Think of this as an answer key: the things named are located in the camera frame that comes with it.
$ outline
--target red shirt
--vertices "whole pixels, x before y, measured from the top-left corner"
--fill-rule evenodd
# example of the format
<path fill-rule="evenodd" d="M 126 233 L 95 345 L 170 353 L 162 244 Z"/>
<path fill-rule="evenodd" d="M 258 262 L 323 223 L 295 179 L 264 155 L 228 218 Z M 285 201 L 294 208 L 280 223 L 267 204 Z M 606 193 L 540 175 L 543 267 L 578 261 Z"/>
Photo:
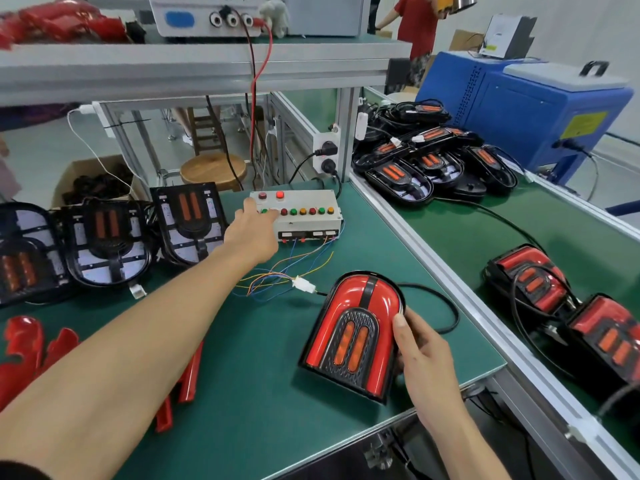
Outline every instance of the red shirt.
<path fill-rule="evenodd" d="M 400 0 L 394 8 L 402 17 L 398 40 L 411 42 L 411 60 L 433 51 L 438 17 L 427 0 Z"/>

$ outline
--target power outlet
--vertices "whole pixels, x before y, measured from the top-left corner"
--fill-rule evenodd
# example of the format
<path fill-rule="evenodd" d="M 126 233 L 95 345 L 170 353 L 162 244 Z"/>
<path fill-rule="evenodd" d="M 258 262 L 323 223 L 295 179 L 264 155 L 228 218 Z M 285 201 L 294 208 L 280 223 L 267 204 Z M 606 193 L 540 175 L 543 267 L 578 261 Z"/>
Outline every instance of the power outlet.
<path fill-rule="evenodd" d="M 340 131 L 340 128 L 338 128 L 338 126 L 336 125 L 335 128 L 337 129 L 336 132 L 329 132 L 329 133 L 316 133 L 314 135 L 314 151 L 316 150 L 322 150 L 322 146 L 327 142 L 327 141 L 331 141 L 333 144 L 335 144 L 338 149 L 340 149 L 340 135 L 342 134 L 342 132 Z M 314 170 L 316 170 L 316 172 L 322 174 L 324 173 L 322 171 L 322 162 L 327 160 L 327 159 L 331 159 L 334 161 L 336 167 L 338 166 L 338 155 L 332 155 L 330 157 L 316 157 L 314 156 L 313 158 L 313 166 L 314 166 Z"/>

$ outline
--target control box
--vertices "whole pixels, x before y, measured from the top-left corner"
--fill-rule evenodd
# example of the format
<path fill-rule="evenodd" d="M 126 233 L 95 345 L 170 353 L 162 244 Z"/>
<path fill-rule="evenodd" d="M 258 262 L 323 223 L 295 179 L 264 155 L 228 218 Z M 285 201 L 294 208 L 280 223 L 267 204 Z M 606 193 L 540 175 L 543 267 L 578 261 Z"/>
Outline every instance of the control box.
<path fill-rule="evenodd" d="M 235 12 L 222 17 L 224 6 L 235 9 L 251 37 L 260 35 L 253 19 L 266 0 L 149 0 L 158 33 L 163 37 L 245 37 Z"/>
<path fill-rule="evenodd" d="M 276 239 L 331 239 L 338 237 L 342 213 L 333 190 L 277 190 L 251 192 L 259 212 L 276 209 Z"/>

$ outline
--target workbench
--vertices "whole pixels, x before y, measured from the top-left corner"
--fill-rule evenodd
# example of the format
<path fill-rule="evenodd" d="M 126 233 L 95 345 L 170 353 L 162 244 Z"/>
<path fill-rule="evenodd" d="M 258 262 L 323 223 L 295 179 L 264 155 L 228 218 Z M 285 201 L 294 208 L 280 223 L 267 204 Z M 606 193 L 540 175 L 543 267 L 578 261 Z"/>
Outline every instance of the workbench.
<path fill-rule="evenodd" d="M 306 182 L 300 188 L 318 188 L 318 183 Z M 225 215 L 233 216 L 247 195 L 222 193 Z M 344 231 L 316 266 L 331 252 L 335 254 L 322 269 L 307 276 L 319 290 L 329 291 L 340 275 L 355 269 L 441 289 L 351 184 L 344 186 L 339 204 Z M 318 245 L 298 244 L 294 254 Z M 291 243 L 280 244 L 270 264 L 290 253 Z M 288 272 L 304 273 L 312 261 L 313 256 Z M 143 286 L 150 292 L 178 272 L 178 268 L 156 264 L 144 277 Z M 260 299 L 286 289 L 290 285 L 276 286 Z M 452 312 L 437 297 L 413 289 L 407 289 L 405 297 L 408 306 L 433 327 L 452 322 Z M 382 406 L 298 367 L 322 302 L 321 296 L 297 290 L 266 303 L 229 296 L 204 342 L 194 403 L 174 406 L 172 430 L 157 435 L 151 429 L 116 478 L 272 478 L 411 415 L 412 405 L 403 386 L 393 387 L 388 404 Z M 0 326 L 4 328 L 11 316 L 26 314 L 43 323 L 47 339 L 55 338 L 66 326 L 84 340 L 133 304 L 127 288 L 89 290 L 57 305 L 6 308 L 0 312 Z M 446 338 L 461 388 L 506 364 L 466 316 Z"/>
<path fill-rule="evenodd" d="M 310 135 L 325 132 L 333 123 L 330 108 L 335 97 L 331 89 L 272 96 L 273 112 L 292 129 L 303 154 Z M 379 102 L 384 95 L 366 89 L 365 97 Z M 459 304 L 466 302 L 469 310 L 476 310 L 469 315 L 508 358 L 509 370 L 515 371 L 515 380 L 498 374 L 502 384 L 494 386 L 560 472 L 567 478 L 585 478 L 586 470 L 580 470 L 584 465 L 576 467 L 581 459 L 567 447 L 563 434 L 567 424 L 588 417 L 599 402 L 537 360 L 514 333 L 509 311 L 497 304 L 481 279 L 489 260 L 525 243 L 526 238 L 482 211 L 437 201 L 422 209 L 406 209 L 384 201 L 363 179 L 352 175 L 351 181 L 438 282 L 450 292 L 458 291 Z M 579 298 L 603 292 L 640 317 L 640 233 L 636 229 L 539 177 L 534 183 L 520 177 L 510 197 L 488 196 L 483 204 L 533 234 L 570 279 Z M 538 403 L 543 404 L 530 401 L 527 395 L 542 395 L 544 400 Z M 549 405 L 555 410 L 552 415 L 543 411 Z M 618 478 L 640 478 L 640 447 L 628 424 L 608 418 L 604 427 L 606 431 L 590 445 L 592 453 Z"/>

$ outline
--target floor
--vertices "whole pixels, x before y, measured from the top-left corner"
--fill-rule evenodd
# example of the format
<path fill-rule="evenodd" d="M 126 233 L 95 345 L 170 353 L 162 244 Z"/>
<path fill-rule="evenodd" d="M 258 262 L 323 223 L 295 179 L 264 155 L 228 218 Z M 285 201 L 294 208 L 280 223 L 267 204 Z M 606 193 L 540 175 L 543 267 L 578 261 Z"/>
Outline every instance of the floor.
<path fill-rule="evenodd" d="M 228 111 L 223 117 L 230 116 Z M 182 163 L 193 156 L 192 147 L 182 142 L 180 128 L 172 131 L 178 136 L 170 141 L 167 128 L 159 111 L 143 112 L 149 119 L 146 126 L 164 168 L 179 168 Z M 72 117 L 76 131 L 91 145 L 99 155 L 119 153 L 114 139 L 106 136 L 98 118 L 94 115 L 74 114 Z M 248 140 L 244 133 L 238 132 L 235 121 L 223 123 L 227 135 L 230 152 L 238 155 L 248 154 Z M 127 127 L 127 134 L 146 172 L 153 174 L 153 168 L 145 157 L 144 146 L 133 125 Z M 8 164 L 15 172 L 23 190 L 16 200 L 28 201 L 41 207 L 49 208 L 56 184 L 69 163 L 76 160 L 90 159 L 92 154 L 87 147 L 74 136 L 68 128 L 66 119 L 52 121 L 35 127 L 6 132 L 4 138 L 11 151 Z M 629 170 L 615 162 L 598 160 L 600 179 L 593 203 L 606 207 L 617 203 L 640 199 L 640 173 Z M 250 187 L 253 175 L 249 171 L 244 182 Z M 591 162 L 586 162 L 569 182 L 569 187 L 580 195 L 588 195 L 594 183 L 595 169 Z M 640 214 L 625 218 L 626 221 L 640 228 Z M 469 404 L 469 411 L 478 423 L 487 441 L 495 449 L 512 475 L 513 480 L 535 480 L 529 473 L 525 455 L 523 436 L 502 424 L 496 423 L 475 406 Z M 362 452 L 367 444 L 359 444 L 327 460 L 298 472 L 291 480 L 316 480 L 331 478 L 341 479 L 409 479 L 401 462 L 395 461 L 388 471 L 370 470 L 366 466 Z M 438 480 L 446 478 L 440 461 L 434 453 L 428 435 L 421 431 L 409 444 L 408 451 L 418 469 L 429 472 Z M 537 446 L 531 448 L 534 468 L 538 478 L 554 480 L 558 474 Z"/>

